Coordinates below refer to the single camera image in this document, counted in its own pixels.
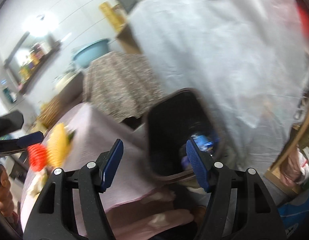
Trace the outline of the person's left hand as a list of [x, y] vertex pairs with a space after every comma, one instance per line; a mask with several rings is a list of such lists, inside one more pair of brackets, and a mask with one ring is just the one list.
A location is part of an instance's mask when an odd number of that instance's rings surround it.
[[0, 166], [0, 170], [0, 212], [4, 217], [11, 217], [14, 212], [13, 197], [10, 191], [11, 183], [5, 168]]

